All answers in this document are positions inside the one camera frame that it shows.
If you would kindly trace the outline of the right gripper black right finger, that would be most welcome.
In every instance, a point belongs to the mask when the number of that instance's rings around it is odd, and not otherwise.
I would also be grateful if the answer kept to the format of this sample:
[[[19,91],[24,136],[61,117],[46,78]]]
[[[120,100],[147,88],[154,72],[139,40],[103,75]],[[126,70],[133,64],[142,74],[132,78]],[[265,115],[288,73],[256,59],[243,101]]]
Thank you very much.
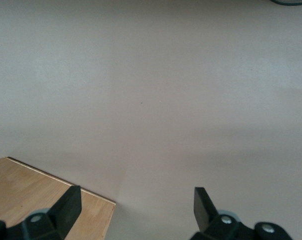
[[[194,190],[194,215],[199,227],[193,240],[291,240],[279,225],[258,222],[254,228],[245,226],[238,216],[229,211],[218,211],[203,187]]]

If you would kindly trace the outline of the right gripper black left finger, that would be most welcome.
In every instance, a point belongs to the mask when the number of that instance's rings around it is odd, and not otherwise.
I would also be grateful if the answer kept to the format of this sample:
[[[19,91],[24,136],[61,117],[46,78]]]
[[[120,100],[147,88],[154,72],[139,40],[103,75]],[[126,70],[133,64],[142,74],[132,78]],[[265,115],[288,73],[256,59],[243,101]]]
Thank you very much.
[[[12,227],[0,220],[0,240],[63,240],[81,210],[81,187],[70,186],[51,208],[38,209]]]

